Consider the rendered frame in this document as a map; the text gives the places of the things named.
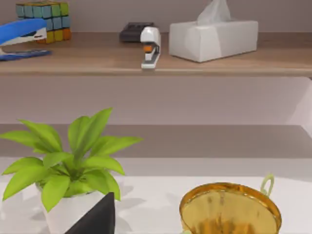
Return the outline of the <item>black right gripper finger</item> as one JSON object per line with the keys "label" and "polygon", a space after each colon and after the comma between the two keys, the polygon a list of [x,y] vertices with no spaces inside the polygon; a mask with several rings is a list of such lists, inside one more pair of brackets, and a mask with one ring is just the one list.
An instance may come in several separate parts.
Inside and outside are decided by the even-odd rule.
{"label": "black right gripper finger", "polygon": [[105,195],[64,234],[115,234],[115,197]]}

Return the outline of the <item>green plant in white pot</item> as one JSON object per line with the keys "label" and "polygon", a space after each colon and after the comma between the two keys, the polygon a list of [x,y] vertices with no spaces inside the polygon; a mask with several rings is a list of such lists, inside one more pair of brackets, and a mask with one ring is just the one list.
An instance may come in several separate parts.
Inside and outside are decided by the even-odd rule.
{"label": "green plant in white pot", "polygon": [[48,124],[23,120],[25,130],[0,134],[0,138],[33,149],[43,157],[27,156],[8,166],[11,175],[2,198],[7,200],[30,185],[40,193],[50,234],[64,234],[103,196],[120,200],[119,184],[112,172],[124,174],[112,154],[141,141],[136,136],[103,135],[112,109],[81,116],[68,127],[69,151],[58,132]]}

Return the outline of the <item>gold trophy cup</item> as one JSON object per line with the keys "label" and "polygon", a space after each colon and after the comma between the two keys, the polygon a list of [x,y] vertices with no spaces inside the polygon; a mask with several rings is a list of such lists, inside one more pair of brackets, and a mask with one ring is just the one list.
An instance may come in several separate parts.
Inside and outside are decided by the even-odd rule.
{"label": "gold trophy cup", "polygon": [[207,183],[188,191],[179,205],[181,234],[279,234],[282,218],[270,199],[274,176],[260,190],[229,183]]}

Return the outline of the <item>wooden shelf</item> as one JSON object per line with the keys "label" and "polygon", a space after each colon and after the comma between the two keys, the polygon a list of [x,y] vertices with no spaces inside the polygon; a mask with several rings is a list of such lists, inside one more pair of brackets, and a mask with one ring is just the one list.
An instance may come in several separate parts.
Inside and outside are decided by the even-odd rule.
{"label": "wooden shelf", "polygon": [[168,36],[163,34],[156,68],[146,71],[141,69],[141,45],[120,43],[116,33],[73,33],[67,41],[5,47],[5,51],[30,49],[52,53],[0,62],[0,75],[312,78],[312,33],[260,33],[257,51],[205,63],[170,56]]}

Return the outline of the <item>white and orange stapler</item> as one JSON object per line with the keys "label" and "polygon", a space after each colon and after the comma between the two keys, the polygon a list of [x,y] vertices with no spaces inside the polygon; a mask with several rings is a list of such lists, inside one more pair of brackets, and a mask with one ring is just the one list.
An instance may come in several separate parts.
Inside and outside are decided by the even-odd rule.
{"label": "white and orange stapler", "polygon": [[140,35],[144,59],[142,69],[155,69],[161,53],[161,35],[157,27],[145,27]]}

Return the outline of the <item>black calculator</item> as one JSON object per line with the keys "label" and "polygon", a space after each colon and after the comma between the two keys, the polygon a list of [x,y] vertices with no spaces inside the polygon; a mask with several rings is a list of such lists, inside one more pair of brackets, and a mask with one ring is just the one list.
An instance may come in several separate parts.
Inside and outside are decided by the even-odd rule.
{"label": "black calculator", "polygon": [[119,33],[119,41],[140,43],[140,35],[145,27],[154,27],[153,22],[129,22]]}

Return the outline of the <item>blue stapler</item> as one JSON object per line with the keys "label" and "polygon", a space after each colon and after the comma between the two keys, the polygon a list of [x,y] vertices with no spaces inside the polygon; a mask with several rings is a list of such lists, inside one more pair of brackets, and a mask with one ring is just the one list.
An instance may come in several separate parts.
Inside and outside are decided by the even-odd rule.
{"label": "blue stapler", "polygon": [[47,38],[44,19],[20,19],[0,25],[0,61],[11,61],[51,54],[49,50],[4,52],[2,47]]}

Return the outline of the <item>colourful puzzle cube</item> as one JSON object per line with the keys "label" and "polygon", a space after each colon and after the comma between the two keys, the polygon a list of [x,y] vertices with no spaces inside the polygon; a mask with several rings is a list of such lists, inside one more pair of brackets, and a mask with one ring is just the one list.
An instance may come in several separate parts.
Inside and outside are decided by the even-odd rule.
{"label": "colourful puzzle cube", "polygon": [[37,0],[16,3],[18,19],[42,18],[46,22],[47,38],[37,43],[53,43],[71,39],[68,2]]}

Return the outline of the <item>white tissue box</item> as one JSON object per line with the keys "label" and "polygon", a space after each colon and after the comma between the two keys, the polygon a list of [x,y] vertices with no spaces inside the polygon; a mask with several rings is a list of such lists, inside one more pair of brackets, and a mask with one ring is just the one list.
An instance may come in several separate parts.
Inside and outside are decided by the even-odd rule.
{"label": "white tissue box", "polygon": [[197,20],[172,23],[169,54],[206,62],[257,50],[258,22],[234,20],[226,0],[212,0]]}

